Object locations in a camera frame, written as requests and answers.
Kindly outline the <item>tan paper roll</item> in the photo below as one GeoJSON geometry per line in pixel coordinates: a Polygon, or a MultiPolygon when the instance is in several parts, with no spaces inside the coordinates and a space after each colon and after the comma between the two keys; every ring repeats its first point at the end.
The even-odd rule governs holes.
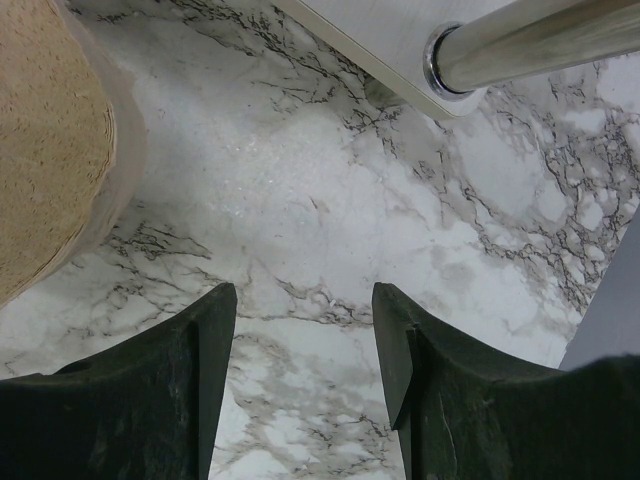
{"type": "Polygon", "coordinates": [[[62,1],[1,5],[1,299],[97,246],[144,170],[132,80],[62,1]]]}

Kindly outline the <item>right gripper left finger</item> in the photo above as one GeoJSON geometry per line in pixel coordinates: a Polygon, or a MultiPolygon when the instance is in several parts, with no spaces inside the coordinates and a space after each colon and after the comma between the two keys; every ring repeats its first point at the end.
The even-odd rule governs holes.
{"type": "Polygon", "coordinates": [[[50,374],[1,384],[5,479],[205,479],[236,320],[223,283],[170,319],[50,374]]]}

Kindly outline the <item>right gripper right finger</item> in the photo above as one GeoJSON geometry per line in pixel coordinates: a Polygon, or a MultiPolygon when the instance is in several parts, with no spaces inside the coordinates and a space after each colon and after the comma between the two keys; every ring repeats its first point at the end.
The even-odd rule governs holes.
{"type": "Polygon", "coordinates": [[[639,360],[572,371],[497,350],[378,283],[385,403],[409,479],[635,479],[639,360]]]}

